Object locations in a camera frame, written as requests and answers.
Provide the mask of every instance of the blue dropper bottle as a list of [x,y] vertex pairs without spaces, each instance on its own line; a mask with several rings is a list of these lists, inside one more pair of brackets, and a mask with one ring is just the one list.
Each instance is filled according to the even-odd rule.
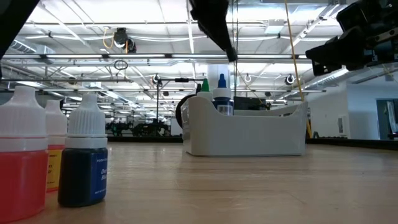
[[223,115],[233,115],[233,103],[231,102],[231,89],[227,88],[224,74],[220,74],[218,86],[213,91],[214,106]]

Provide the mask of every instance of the wooden table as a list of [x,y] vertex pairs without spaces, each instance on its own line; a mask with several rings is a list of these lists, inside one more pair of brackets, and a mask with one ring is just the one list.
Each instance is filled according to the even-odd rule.
[[181,144],[109,144],[105,201],[18,223],[398,223],[398,153],[307,146],[303,157],[206,158]]

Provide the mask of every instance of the white wall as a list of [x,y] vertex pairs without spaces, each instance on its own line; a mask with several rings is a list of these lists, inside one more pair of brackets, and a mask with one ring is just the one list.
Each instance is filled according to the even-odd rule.
[[352,139],[380,139],[376,100],[398,99],[398,84],[384,77],[347,85],[349,128]]
[[341,136],[338,132],[338,118],[346,116],[346,136],[349,138],[349,114],[347,104],[346,83],[326,89],[326,93],[310,93],[307,96],[311,114],[312,133],[317,131],[321,137]]

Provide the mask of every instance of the small bottle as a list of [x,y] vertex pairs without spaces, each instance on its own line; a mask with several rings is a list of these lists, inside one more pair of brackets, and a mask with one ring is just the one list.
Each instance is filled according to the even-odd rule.
[[224,74],[220,74],[218,87],[213,90],[214,106],[218,112],[231,116],[233,115],[233,103],[231,102],[231,89],[226,87]]
[[94,94],[83,95],[80,106],[69,116],[58,190],[58,203],[64,207],[92,205],[106,194],[105,114],[96,100]]
[[45,110],[35,89],[16,86],[14,96],[0,106],[0,223],[44,209],[47,145]]
[[197,96],[205,98],[205,99],[208,99],[210,101],[213,101],[213,94],[210,93],[209,83],[208,83],[207,78],[205,78],[203,80],[203,84],[201,86],[201,90],[200,90],[200,92],[197,93]]
[[47,192],[58,190],[61,156],[65,148],[68,118],[62,113],[58,100],[47,100],[45,121],[49,136],[49,170],[47,171]]

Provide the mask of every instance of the white plastic tray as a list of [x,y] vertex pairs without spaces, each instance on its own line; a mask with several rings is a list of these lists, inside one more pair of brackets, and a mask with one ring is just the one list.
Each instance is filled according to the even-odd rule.
[[[280,117],[279,114],[292,113]],[[194,156],[301,156],[307,103],[273,111],[225,116],[200,97],[182,106],[184,150]]]

